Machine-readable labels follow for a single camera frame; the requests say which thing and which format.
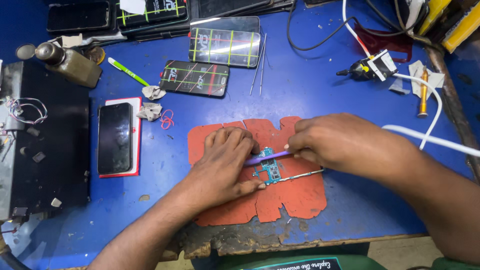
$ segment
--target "purple plastic pry tool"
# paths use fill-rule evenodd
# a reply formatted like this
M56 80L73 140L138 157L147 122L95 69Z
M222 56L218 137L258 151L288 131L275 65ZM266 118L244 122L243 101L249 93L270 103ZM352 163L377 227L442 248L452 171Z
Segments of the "purple plastic pry tool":
M289 153L288 151L283 151L283 152L276 153L276 154L266 156L266 157L254 158L254 159L245 161L243 166L244 167L251 166L251 165L254 165L254 164L258 164L258 163L260 163L264 160L274 159L274 158L278 158L278 157L289 155L289 154L291 154L291 153Z

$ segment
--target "gold screwdriver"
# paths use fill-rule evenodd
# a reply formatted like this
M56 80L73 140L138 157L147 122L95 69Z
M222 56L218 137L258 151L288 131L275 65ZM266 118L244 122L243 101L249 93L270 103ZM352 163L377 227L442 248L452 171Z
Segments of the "gold screwdriver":
M427 66L423 66L423 73L421 75L421 79L425 82L428 82L428 72ZM425 118L427 117L427 86L421 84L420 86L420 111L417 115L418 118Z

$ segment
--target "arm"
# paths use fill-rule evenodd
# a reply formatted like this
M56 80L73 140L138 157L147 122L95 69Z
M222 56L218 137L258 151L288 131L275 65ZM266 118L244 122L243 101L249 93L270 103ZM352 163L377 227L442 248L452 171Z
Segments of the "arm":
M351 114L300 120L286 149L375 180L404 198L449 258L480 265L480 187L407 139Z
M245 159L259 151L246 130L228 127L211 133L204 156L185 179L115 237L88 269L154 269L173 234L200 212L265 189L258 179L237 182Z

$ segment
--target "green pen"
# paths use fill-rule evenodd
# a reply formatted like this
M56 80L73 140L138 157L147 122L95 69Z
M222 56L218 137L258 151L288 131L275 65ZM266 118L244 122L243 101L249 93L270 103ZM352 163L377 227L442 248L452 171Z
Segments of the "green pen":
M120 69L121 71L125 72L126 74L130 75L133 79L137 80L139 83L141 83L144 86L150 86L146 81L144 81L142 78L137 76L135 73L131 72L128 70L126 67L122 66L119 62L115 61L115 59L109 57L108 62L112 64L114 67Z

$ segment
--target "blue circuit board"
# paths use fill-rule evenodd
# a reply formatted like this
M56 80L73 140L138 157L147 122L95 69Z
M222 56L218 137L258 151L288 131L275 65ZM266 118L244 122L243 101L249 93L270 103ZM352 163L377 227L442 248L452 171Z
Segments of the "blue circuit board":
M252 158L268 157L270 155L273 155L274 153L275 152L272 148L265 147L262 151L260 151L258 155L254 155ZM257 170L257 166L255 166L255 172L252 173L252 176L256 176L258 177L258 179L260 179L259 172L266 171L268 174L268 181L265 181L266 185L275 184L278 180L282 179L282 177L280 176L280 170L278 169L278 165L275 159L264 160L260 162L260 165L262 166L262 169Z

